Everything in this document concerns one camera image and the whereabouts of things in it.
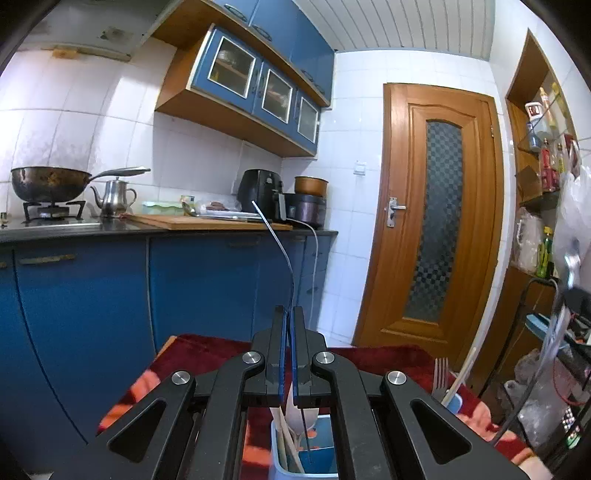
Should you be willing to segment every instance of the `wok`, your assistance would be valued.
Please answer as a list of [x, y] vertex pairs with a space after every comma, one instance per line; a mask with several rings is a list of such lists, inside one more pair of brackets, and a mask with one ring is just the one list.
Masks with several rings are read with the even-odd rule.
[[74, 200], [86, 186], [99, 177], [131, 177], [150, 171], [145, 167], [107, 170], [91, 176], [87, 171], [61, 167], [13, 168], [12, 188], [17, 196], [30, 203], [60, 203]]

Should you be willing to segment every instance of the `glass cabinet door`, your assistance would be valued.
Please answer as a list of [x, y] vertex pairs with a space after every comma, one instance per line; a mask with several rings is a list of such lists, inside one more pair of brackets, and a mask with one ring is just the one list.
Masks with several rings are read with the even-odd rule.
[[255, 61], [256, 58], [246, 50], [222, 37], [207, 78], [246, 98]]
[[316, 125], [318, 124], [318, 110], [306, 100], [300, 98], [300, 117], [298, 119], [297, 131], [312, 143], [316, 143]]
[[288, 123], [292, 94], [293, 88], [273, 70], [268, 69], [262, 100], [263, 110]]
[[215, 29], [191, 87], [252, 112], [261, 59], [237, 38]]
[[320, 109], [302, 92], [298, 92], [295, 102], [295, 118], [291, 135], [300, 145], [316, 153]]
[[263, 64], [254, 114], [266, 124], [289, 133], [295, 101], [295, 87], [269, 65]]

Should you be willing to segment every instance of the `cabinet handle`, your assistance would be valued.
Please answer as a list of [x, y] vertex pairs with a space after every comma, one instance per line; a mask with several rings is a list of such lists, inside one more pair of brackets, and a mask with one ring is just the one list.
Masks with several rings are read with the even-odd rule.
[[267, 41], [273, 42], [273, 37], [269, 35], [269, 32], [267, 30], [259, 27], [258, 25], [253, 25], [252, 28], [259, 32], [261, 36], [264, 37]]
[[309, 81], [314, 82], [314, 77], [310, 75], [307, 71], [302, 70], [301, 72], [304, 74], [304, 77], [306, 77]]
[[[258, 78], [258, 69], [255, 69], [252, 72], [252, 78], [256, 79]], [[252, 90], [251, 93], [254, 94], [256, 92], [256, 82], [252, 82]]]
[[232, 243], [228, 243], [228, 247], [230, 248], [250, 248], [250, 247], [256, 247], [259, 244], [259, 240], [256, 240], [254, 242], [232, 242]]
[[230, 4], [224, 4], [223, 6], [226, 10], [228, 10], [231, 14], [233, 14], [234, 16], [238, 17], [240, 20], [242, 20], [244, 23], [248, 23], [248, 19], [246, 17], [245, 14], [243, 14], [242, 12], [240, 12], [240, 10], [238, 10], [236, 7], [233, 7]]
[[314, 86], [322, 95], [326, 95], [326, 92], [324, 91], [324, 89], [320, 85], [318, 85], [316, 82], [314, 82]]
[[18, 262], [21, 265], [40, 265], [43, 263], [56, 263], [62, 260], [74, 260], [76, 254], [53, 255], [51, 257], [21, 258]]

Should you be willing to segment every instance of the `black countertop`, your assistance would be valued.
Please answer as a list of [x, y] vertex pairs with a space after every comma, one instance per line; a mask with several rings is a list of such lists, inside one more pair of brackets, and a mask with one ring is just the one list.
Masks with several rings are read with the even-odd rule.
[[[12, 221], [7, 227], [0, 229], [0, 244], [11, 244], [26, 241], [41, 241], [57, 238], [74, 238], [84, 236], [104, 236], [104, 235], [235, 235], [237, 233], [256, 235], [264, 231], [220, 231], [220, 230], [196, 230], [196, 231], [170, 231], [157, 226], [146, 225], [144, 223], [132, 222], [122, 219], [87, 219], [77, 223], [59, 224], [59, 223], [32, 223], [24, 225], [20, 221]], [[290, 235], [312, 235], [307, 228], [297, 228], [292, 231], [276, 231], [279, 236]], [[334, 230], [317, 230], [319, 236], [335, 236], [338, 232]]]

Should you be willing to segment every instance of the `wooden door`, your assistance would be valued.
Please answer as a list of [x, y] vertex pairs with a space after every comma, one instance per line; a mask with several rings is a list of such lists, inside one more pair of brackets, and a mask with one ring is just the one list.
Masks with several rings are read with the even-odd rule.
[[[493, 99], [384, 87], [379, 209], [355, 345], [413, 343], [461, 364], [496, 265], [502, 158]], [[397, 210], [387, 226], [389, 200]]]

